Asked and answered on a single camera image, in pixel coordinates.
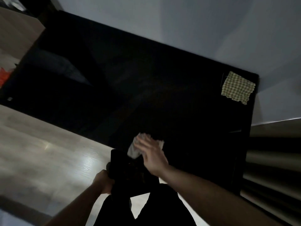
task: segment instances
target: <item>checkered cloth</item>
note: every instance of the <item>checkered cloth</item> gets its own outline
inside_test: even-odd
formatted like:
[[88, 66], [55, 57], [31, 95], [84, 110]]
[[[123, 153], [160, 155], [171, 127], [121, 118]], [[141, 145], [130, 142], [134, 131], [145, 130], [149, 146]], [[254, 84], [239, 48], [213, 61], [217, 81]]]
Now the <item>checkered cloth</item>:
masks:
[[254, 89], [255, 83], [230, 71], [223, 84], [222, 95], [246, 105]]

